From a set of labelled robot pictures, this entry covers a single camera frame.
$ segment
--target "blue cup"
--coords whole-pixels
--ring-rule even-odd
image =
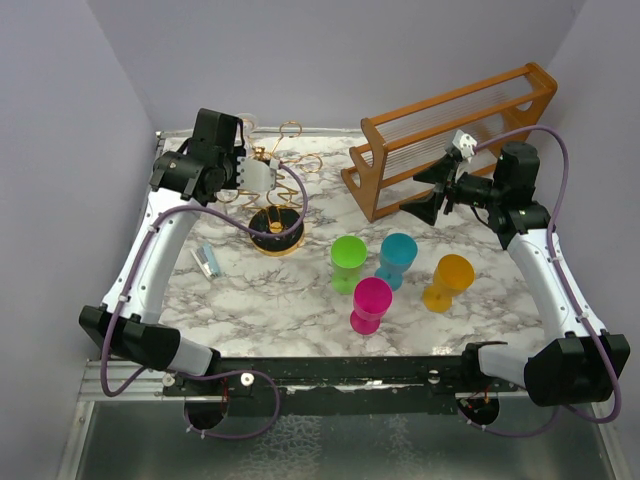
[[[383,279],[395,292],[402,286],[402,274],[411,268],[418,255],[418,244],[405,233],[392,233],[382,242],[380,268],[375,276]]]

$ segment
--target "green cup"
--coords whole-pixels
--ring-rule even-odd
[[[367,259],[367,246],[353,235],[338,238],[331,245],[333,276],[331,285],[343,295],[350,295],[360,281],[360,270]]]

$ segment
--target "pink cup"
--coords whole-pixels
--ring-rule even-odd
[[[377,277],[361,280],[353,292],[351,327],[362,335],[371,335],[380,327],[380,319],[392,301],[393,292],[387,282]]]

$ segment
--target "plastic cup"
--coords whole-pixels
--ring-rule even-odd
[[[377,277],[365,278],[353,292],[351,328],[362,335],[371,335],[380,327],[380,319],[392,301],[393,292],[387,282]]]
[[[380,268],[375,276],[383,279],[395,292],[402,286],[403,274],[418,255],[418,244],[405,233],[392,233],[380,247]]]
[[[432,312],[443,313],[453,305],[453,297],[460,295],[475,280],[469,261],[460,255],[446,255],[433,273],[433,285],[425,288],[422,301]]]
[[[333,275],[331,285],[343,295],[353,293],[360,281],[360,271],[367,259],[367,246],[358,237],[345,235],[331,245]]]

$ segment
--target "yellow cup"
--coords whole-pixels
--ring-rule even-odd
[[[433,285],[425,288],[422,301],[432,312],[446,312],[453,304],[453,297],[469,288],[475,277],[473,267],[466,258],[446,255],[438,262]]]

